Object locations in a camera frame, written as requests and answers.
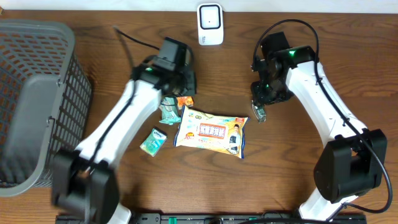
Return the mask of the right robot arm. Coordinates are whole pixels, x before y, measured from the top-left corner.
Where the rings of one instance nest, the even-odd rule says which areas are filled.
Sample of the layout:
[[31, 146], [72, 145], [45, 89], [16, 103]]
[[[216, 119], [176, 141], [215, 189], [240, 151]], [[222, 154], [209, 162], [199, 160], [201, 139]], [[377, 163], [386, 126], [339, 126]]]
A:
[[252, 109], [266, 120], [264, 107], [296, 96], [313, 121], [323, 151], [313, 170], [316, 188], [298, 209], [306, 220], [331, 221], [347, 204], [380, 186], [387, 139], [370, 131], [348, 109], [328, 81], [311, 46], [291, 47], [283, 32], [260, 41], [263, 56], [252, 70]]

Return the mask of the teal wet-wipe packet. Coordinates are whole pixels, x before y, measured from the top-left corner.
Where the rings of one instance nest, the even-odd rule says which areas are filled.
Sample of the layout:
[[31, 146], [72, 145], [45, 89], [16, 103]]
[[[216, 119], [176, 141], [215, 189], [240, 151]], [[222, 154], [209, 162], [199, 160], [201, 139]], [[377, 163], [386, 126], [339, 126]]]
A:
[[161, 101], [159, 108], [162, 112], [160, 123], [173, 125], [181, 122], [182, 119], [178, 114], [176, 97], [165, 97]]

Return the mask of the large yellow snack bag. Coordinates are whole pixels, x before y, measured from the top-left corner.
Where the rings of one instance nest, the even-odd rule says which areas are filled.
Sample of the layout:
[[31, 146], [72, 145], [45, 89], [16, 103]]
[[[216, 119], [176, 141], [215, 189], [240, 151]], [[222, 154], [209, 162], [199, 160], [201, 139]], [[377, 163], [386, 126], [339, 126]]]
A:
[[242, 159], [248, 121], [248, 117], [219, 116], [184, 106], [174, 146], [208, 149]]

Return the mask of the orange tissue packet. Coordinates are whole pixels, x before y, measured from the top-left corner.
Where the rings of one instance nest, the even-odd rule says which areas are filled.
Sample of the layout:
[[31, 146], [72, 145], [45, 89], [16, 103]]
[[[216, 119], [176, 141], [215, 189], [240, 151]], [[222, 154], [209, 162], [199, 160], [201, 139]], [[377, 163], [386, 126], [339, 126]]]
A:
[[192, 107], [194, 105], [192, 96], [180, 96], [177, 97], [177, 106], [182, 109], [184, 106]]

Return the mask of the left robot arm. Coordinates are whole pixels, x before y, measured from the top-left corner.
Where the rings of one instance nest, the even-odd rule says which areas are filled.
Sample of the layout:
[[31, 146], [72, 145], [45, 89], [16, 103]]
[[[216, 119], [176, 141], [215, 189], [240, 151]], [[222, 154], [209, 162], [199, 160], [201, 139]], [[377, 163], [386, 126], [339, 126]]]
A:
[[61, 148], [53, 160], [52, 204], [85, 223], [128, 223], [116, 169], [126, 149], [163, 97], [197, 92], [193, 50], [170, 37], [157, 55], [132, 69], [126, 87], [101, 124], [77, 147]]

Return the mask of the green Kleenex tissue packet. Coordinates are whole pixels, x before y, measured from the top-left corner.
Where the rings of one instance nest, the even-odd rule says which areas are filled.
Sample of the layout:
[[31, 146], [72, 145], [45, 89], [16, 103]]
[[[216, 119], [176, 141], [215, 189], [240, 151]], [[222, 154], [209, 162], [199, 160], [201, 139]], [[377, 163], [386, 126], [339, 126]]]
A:
[[154, 157], [167, 140], [167, 135], [157, 128], [153, 128], [148, 137], [140, 145], [140, 149]]

